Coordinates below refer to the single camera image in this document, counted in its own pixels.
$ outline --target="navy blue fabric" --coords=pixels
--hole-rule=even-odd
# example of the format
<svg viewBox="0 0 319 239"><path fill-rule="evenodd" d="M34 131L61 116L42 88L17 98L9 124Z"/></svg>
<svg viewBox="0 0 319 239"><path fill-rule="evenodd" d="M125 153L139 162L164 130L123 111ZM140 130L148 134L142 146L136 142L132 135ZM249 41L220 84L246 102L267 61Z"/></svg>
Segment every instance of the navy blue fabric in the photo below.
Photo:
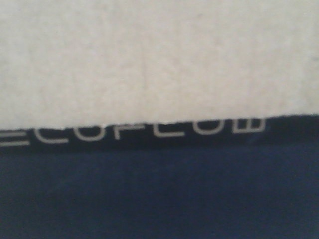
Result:
<svg viewBox="0 0 319 239"><path fill-rule="evenodd" d="M1 239L317 239L319 143L1 155Z"/></svg>

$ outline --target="white lettering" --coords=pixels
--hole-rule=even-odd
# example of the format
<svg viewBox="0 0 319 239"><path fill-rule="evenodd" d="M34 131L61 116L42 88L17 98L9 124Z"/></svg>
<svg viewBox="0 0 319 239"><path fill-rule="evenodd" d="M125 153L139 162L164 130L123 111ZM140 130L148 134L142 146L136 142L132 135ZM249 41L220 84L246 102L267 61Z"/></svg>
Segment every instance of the white lettering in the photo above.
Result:
<svg viewBox="0 0 319 239"><path fill-rule="evenodd" d="M60 143L68 143L69 142L69 140L67 138L55 138L55 139L45 138L40 134L39 129L34 130L34 135L40 142L46 143L46 144L60 144Z"/></svg>
<svg viewBox="0 0 319 239"><path fill-rule="evenodd" d="M116 140L120 140L120 131L128 131L128 130L139 130L139 129L145 129L145 125L143 124L136 124L136 125L119 125L114 126L114 137Z"/></svg>
<svg viewBox="0 0 319 239"><path fill-rule="evenodd" d="M153 124L153 133L157 138L184 137L184 132L160 132L159 125Z"/></svg>
<svg viewBox="0 0 319 239"><path fill-rule="evenodd" d="M239 127L239 120L233 120L233 133L258 133L263 132L266 127L266 119L259 119L258 127L253 127L253 119L247 119L244 128Z"/></svg>
<svg viewBox="0 0 319 239"><path fill-rule="evenodd" d="M197 133L197 134L200 134L200 135L213 135L213 134L218 134L220 133L223 129L224 129L224 126L225 126L225 121L223 120L220 120L219 123L218 123L218 126L214 129L211 129L211 130L207 130L207 129L201 129L198 125L198 122L194 122L193 123L193 129L194 131Z"/></svg>
<svg viewBox="0 0 319 239"><path fill-rule="evenodd" d="M101 128L100 127L100 133L97 136L84 136L81 132L79 128L74 128L74 134L75 136L82 141L85 142L95 142L95 141L100 141L101 139L103 139L106 135L106 131L105 128Z"/></svg>
<svg viewBox="0 0 319 239"><path fill-rule="evenodd" d="M0 138L15 138L15 137L26 137L26 132L0 132ZM14 147L14 146L29 146L30 142L27 140L24 141L7 141L0 142L0 147Z"/></svg>

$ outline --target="white fabric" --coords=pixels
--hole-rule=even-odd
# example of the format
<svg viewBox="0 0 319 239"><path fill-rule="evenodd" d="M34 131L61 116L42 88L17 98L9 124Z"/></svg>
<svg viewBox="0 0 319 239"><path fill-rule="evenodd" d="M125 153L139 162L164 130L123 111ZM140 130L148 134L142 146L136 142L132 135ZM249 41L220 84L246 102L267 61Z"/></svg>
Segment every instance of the white fabric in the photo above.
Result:
<svg viewBox="0 0 319 239"><path fill-rule="evenodd" d="M0 129L319 113L318 0L0 0Z"/></svg>

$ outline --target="white towel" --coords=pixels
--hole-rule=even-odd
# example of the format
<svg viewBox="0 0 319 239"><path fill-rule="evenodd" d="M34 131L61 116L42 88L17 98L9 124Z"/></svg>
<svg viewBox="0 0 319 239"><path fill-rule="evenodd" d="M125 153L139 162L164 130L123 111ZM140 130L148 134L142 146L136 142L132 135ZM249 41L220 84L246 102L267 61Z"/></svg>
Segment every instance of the white towel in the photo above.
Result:
<svg viewBox="0 0 319 239"><path fill-rule="evenodd" d="M0 0L0 129L318 113L318 0Z"/></svg>

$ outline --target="fabric texture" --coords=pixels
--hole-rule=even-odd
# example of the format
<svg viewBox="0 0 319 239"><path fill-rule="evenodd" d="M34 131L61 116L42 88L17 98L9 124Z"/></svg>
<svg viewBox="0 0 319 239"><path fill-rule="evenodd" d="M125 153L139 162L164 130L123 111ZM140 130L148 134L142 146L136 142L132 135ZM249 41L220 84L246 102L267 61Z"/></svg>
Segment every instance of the fabric texture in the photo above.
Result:
<svg viewBox="0 0 319 239"><path fill-rule="evenodd" d="M0 129L319 113L317 0L0 0Z"/></svg>

